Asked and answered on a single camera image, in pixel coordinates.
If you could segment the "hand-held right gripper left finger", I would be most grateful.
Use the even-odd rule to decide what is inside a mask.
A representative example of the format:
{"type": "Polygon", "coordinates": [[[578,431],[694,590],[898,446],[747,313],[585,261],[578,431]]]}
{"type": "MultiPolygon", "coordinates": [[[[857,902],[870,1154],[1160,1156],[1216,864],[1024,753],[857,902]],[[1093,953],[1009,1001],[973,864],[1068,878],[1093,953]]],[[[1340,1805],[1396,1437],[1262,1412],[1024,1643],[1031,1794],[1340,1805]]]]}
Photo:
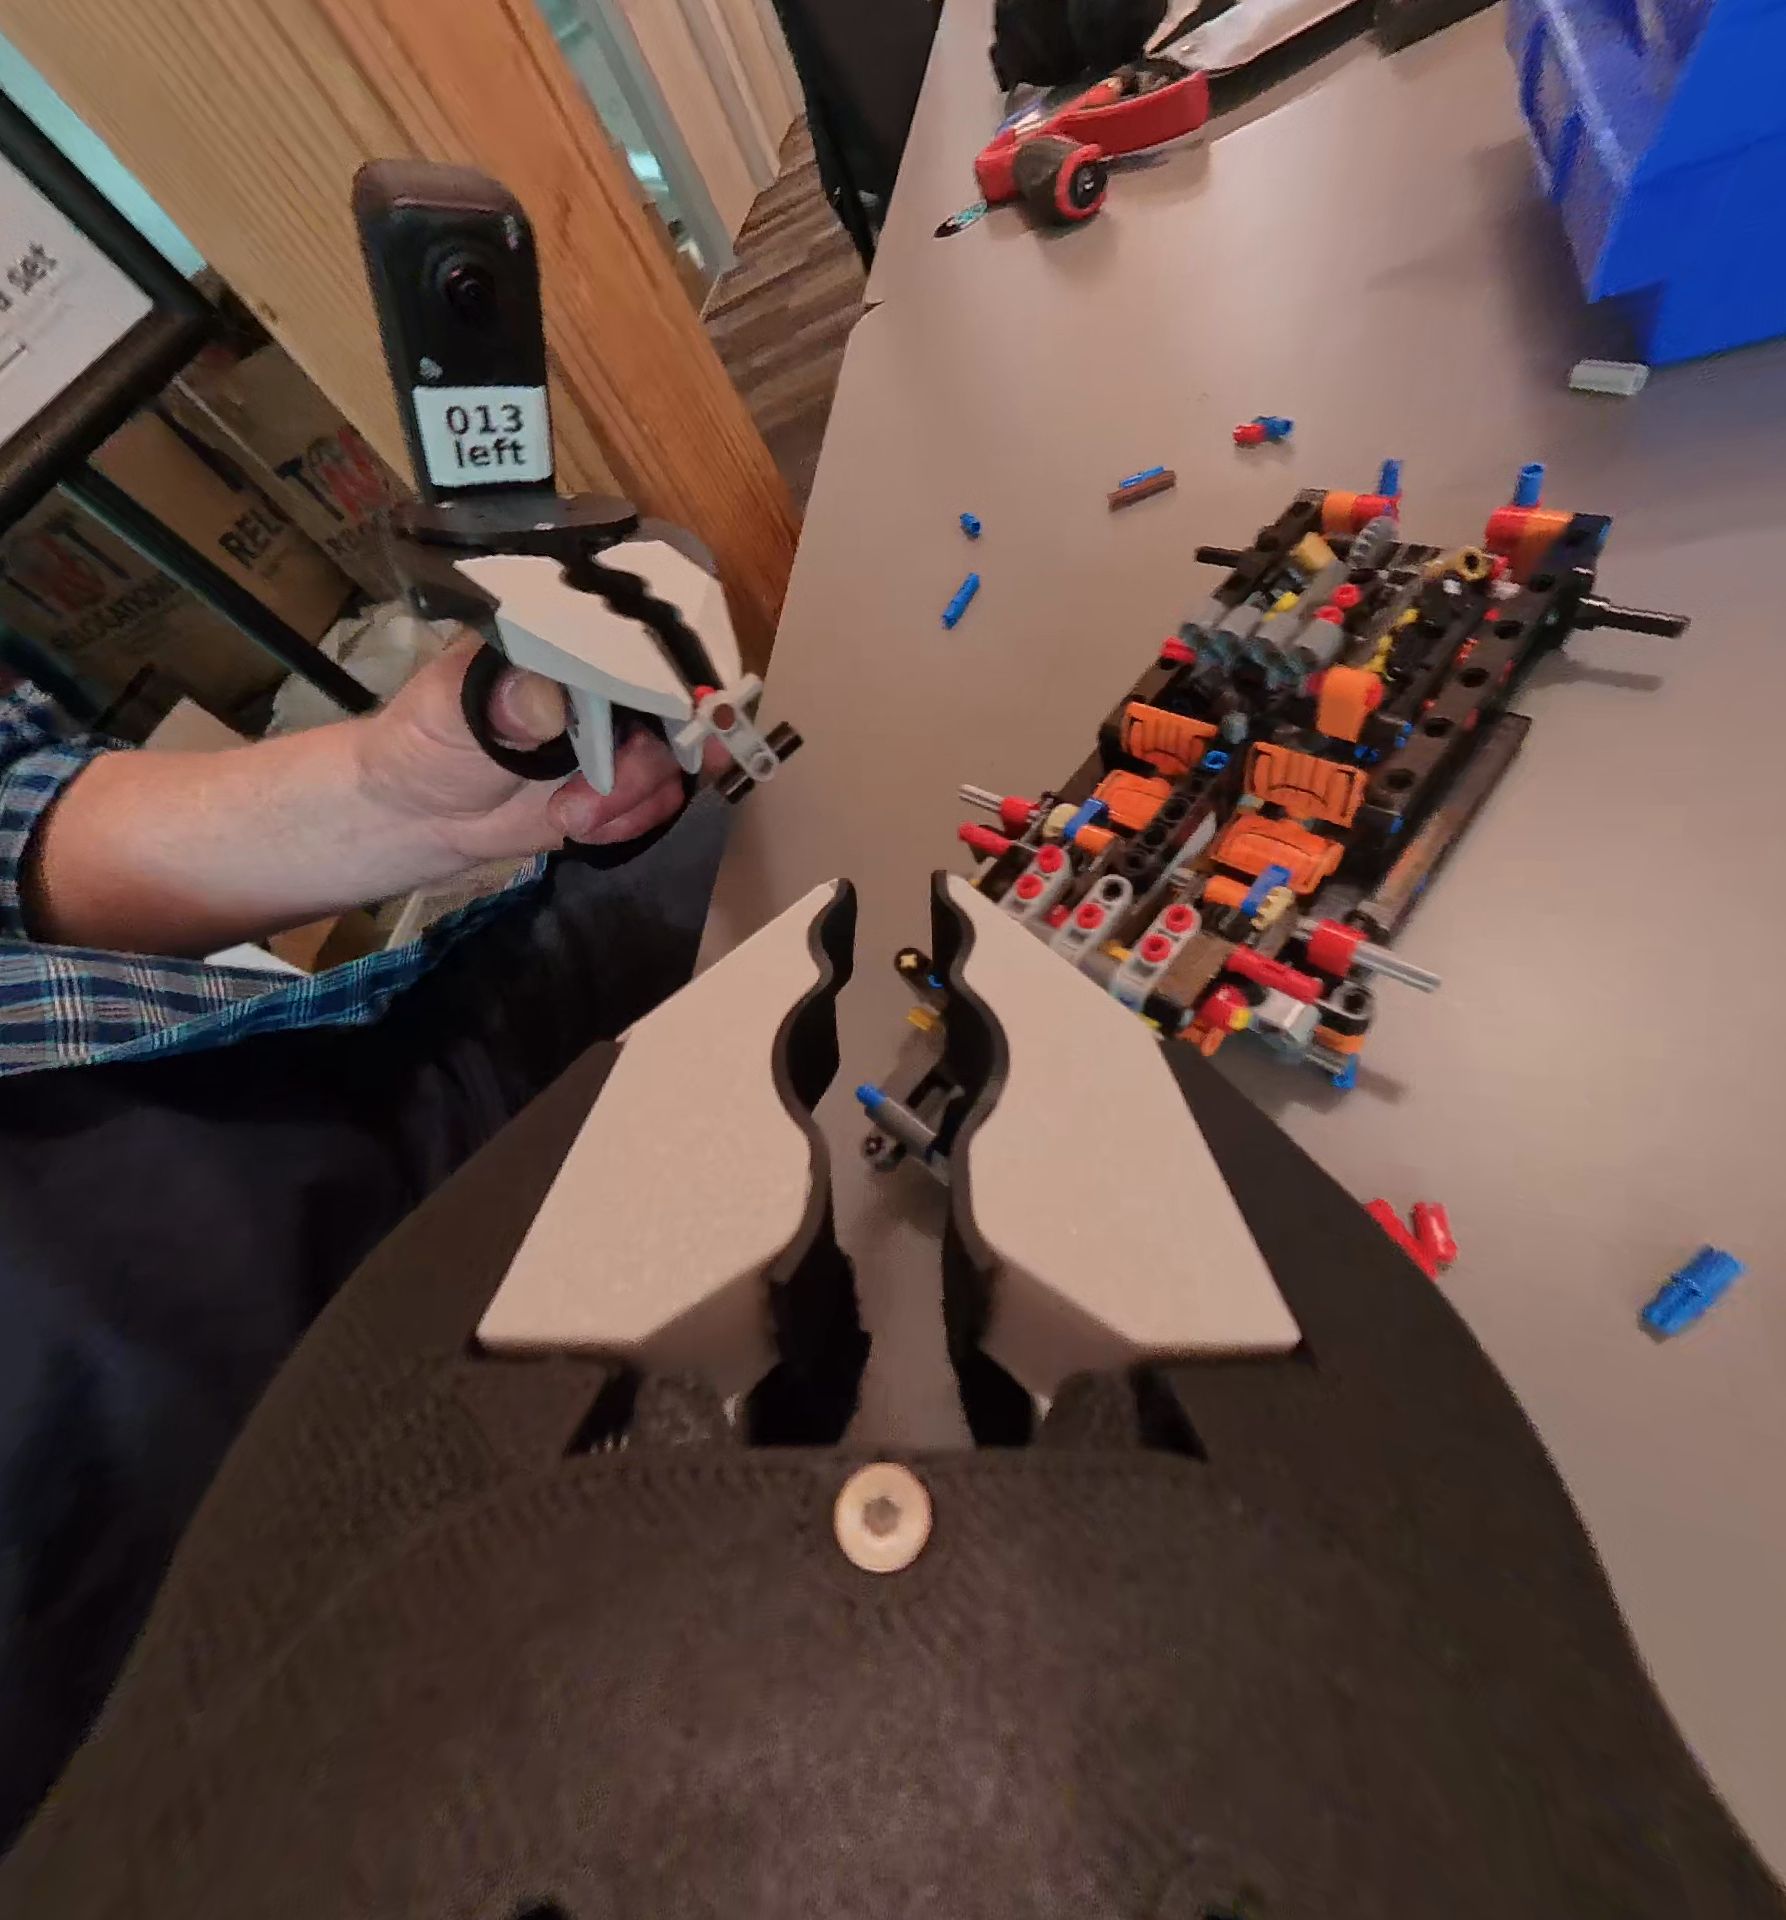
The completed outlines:
{"type": "Polygon", "coordinates": [[[747,1395],[775,1293],[829,1211],[813,1112],[838,1069],[859,891],[827,878],[631,1025],[483,1309],[505,1356],[611,1356],[747,1395]]]}

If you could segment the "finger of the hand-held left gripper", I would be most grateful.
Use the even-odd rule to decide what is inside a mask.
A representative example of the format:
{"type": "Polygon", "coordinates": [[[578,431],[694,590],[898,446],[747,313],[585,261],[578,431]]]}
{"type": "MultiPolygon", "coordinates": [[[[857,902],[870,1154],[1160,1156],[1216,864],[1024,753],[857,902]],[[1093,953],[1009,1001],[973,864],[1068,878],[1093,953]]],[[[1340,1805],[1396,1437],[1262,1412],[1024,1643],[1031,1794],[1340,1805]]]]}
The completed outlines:
{"type": "Polygon", "coordinates": [[[598,595],[569,587],[554,560],[464,560],[455,570],[496,603],[496,630],[506,657],[555,679],[574,694],[663,723],[686,723],[696,698],[608,698],[591,686],[592,608],[598,595]]]}
{"type": "Polygon", "coordinates": [[[704,687],[734,687],[742,678],[726,595],[715,573],[665,540],[633,540],[600,549],[595,567],[639,585],[637,606],[658,600],[691,634],[672,641],[639,613],[592,597],[591,686],[605,698],[696,698],[704,687]]]}

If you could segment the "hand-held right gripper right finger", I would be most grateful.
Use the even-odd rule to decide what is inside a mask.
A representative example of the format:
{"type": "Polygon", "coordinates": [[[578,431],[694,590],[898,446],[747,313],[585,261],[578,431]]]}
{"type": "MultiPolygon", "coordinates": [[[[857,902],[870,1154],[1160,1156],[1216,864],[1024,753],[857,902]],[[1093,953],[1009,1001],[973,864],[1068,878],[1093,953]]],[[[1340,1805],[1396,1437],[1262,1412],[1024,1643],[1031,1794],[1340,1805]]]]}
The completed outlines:
{"type": "Polygon", "coordinates": [[[949,1299],[1031,1393],[1147,1363],[1286,1356],[1298,1324],[1163,1044],[1026,926],[933,878],[955,1131],[949,1299]]]}

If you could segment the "grey cross lego connector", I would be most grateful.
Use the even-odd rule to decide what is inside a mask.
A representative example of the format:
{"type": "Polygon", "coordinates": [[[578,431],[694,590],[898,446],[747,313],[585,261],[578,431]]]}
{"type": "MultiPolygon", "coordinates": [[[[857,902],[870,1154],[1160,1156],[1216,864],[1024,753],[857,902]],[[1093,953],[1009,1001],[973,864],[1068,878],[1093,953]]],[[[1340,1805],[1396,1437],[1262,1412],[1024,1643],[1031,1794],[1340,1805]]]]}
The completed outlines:
{"type": "Polygon", "coordinates": [[[733,687],[701,687],[691,717],[669,728],[669,747],[689,782],[708,782],[728,805],[740,805],[771,782],[803,747],[793,723],[762,726],[763,682],[744,676],[733,687]]]}

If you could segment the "small black lego subassembly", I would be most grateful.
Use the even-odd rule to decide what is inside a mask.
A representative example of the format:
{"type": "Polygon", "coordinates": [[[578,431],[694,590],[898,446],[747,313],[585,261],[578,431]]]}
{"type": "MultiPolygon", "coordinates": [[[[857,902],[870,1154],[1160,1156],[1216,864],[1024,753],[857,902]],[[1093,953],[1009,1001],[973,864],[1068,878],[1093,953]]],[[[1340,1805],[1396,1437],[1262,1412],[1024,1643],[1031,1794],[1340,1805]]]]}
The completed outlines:
{"type": "Polygon", "coordinates": [[[915,1168],[951,1185],[951,1149],[973,1100],[949,1048],[949,994],[922,947],[896,953],[896,974],[909,996],[894,1066],[864,1083],[857,1101],[866,1121],[861,1158],[876,1175],[915,1168]]]}

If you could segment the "large lego chassis assembly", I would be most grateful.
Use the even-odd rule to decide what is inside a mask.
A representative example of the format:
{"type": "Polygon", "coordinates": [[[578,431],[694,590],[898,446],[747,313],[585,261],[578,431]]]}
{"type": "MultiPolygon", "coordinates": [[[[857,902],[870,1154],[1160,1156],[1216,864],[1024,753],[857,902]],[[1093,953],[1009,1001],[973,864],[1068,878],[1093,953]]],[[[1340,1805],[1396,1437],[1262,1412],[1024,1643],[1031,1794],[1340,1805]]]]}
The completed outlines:
{"type": "Polygon", "coordinates": [[[965,784],[976,890],[1160,1039],[1250,1041],[1347,1090],[1394,940],[1517,760],[1514,698],[1581,632],[1675,641],[1605,599],[1612,520],[1519,471],[1472,541],[1401,523],[1403,466],[1313,487],[1241,547],[1060,787],[965,784]]]}

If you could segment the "person's left forearm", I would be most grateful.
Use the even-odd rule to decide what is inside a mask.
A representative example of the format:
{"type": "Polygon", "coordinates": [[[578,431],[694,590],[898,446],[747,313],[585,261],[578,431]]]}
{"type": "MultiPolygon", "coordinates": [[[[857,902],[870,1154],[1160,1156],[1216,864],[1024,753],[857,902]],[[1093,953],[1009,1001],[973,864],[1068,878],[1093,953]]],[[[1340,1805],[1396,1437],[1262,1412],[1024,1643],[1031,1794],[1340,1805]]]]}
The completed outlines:
{"type": "Polygon", "coordinates": [[[374,1022],[528,902],[543,854],[490,902],[327,974],[214,963],[404,895],[364,897],[336,846],[358,800],[358,724],[376,714],[167,751],[82,732],[36,686],[3,698],[0,1079],[374,1022]]]}

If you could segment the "thick blue lego pin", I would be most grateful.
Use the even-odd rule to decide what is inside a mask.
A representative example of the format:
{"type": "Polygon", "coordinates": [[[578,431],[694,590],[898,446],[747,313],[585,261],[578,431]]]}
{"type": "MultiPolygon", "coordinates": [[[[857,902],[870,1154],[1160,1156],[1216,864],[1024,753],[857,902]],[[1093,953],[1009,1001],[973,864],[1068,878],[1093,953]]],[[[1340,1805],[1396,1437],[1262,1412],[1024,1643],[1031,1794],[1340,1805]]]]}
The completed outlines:
{"type": "Polygon", "coordinates": [[[1640,1309],[1651,1337],[1677,1337],[1706,1319],[1746,1274],[1744,1262],[1719,1245],[1701,1245],[1672,1269],[1640,1309]]]}

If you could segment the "person's left hand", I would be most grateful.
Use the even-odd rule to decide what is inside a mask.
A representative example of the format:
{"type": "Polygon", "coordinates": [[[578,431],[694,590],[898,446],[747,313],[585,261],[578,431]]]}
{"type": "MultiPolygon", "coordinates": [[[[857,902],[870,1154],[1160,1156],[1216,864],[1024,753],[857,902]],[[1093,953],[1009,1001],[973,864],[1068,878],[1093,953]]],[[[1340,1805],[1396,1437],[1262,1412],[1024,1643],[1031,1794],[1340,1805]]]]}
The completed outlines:
{"type": "Polygon", "coordinates": [[[497,766],[464,704],[473,665],[490,655],[471,639],[448,642],[358,724],[358,800],[336,846],[357,856],[364,897],[538,854],[605,861],[663,836],[689,803],[689,781],[663,732],[627,732],[608,790],[582,774],[534,781],[497,766]]]}

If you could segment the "printed cardboard box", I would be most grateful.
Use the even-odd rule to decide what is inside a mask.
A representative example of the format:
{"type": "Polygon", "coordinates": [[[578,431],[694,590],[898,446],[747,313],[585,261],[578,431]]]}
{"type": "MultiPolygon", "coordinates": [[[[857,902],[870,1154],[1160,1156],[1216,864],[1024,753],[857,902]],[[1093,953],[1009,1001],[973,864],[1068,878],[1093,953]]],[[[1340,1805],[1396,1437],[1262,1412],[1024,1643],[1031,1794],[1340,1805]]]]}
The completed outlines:
{"type": "Polygon", "coordinates": [[[0,537],[0,622],[89,684],[120,691],[154,668],[218,718],[281,682],[264,648],[62,492],[0,537]]]}
{"type": "Polygon", "coordinates": [[[204,349],[94,466],[304,639],[336,622],[336,588],[400,592],[401,477],[275,344],[204,349]]]}

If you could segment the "framed white poster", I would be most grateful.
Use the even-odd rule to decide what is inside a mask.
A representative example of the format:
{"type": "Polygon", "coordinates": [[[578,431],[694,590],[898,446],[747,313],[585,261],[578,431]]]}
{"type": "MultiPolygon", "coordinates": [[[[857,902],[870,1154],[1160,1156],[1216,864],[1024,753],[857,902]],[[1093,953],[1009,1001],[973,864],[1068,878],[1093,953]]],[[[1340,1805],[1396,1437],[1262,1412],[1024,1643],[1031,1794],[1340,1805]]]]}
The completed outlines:
{"type": "Polygon", "coordinates": [[[0,89],[0,533],[212,332],[190,278],[0,89]]]}

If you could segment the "red and black cutter tool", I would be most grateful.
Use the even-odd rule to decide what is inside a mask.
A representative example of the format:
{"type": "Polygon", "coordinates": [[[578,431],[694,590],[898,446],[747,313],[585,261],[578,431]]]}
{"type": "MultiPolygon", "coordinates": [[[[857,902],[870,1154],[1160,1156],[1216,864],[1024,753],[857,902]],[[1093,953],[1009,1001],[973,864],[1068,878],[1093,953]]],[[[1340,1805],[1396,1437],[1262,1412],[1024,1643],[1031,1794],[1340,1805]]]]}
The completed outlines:
{"type": "Polygon", "coordinates": [[[976,202],[933,233],[949,238],[1009,205],[1043,231],[1087,224],[1103,207],[1119,161],[1193,136],[1209,113],[1212,75],[1160,55],[1093,83],[1024,86],[976,156],[976,202]]]}

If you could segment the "black rounded object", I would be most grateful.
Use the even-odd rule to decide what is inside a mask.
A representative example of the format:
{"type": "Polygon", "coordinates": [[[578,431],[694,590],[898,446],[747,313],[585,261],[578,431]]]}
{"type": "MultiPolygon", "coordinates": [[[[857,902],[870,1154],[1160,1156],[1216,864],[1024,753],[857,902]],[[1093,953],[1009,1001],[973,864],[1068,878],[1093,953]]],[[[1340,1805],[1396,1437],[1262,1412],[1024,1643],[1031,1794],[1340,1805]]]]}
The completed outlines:
{"type": "Polygon", "coordinates": [[[1140,59],[1168,3],[996,3],[991,71],[1003,95],[1099,78],[1140,59]]]}

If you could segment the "silver plastic bag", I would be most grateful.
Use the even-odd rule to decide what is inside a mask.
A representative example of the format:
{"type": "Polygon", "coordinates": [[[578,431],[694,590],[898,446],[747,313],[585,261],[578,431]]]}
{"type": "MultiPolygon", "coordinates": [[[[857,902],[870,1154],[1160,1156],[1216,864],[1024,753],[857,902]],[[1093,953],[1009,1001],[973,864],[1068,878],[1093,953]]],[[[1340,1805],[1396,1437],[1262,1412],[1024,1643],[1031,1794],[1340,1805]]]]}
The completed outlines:
{"type": "Polygon", "coordinates": [[[1241,72],[1302,36],[1351,23],[1360,3],[1168,3],[1144,55],[1212,76],[1241,72]]]}

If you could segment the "blue plastic bin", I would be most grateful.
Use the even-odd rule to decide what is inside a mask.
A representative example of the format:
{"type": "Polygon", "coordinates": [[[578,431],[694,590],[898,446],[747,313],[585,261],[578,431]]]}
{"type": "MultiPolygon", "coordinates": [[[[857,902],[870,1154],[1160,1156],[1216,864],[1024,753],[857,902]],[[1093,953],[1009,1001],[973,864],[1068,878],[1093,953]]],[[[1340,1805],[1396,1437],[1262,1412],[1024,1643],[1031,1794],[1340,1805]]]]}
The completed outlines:
{"type": "Polygon", "coordinates": [[[1786,337],[1786,3],[1507,3],[1534,178],[1651,367],[1786,337]]]}

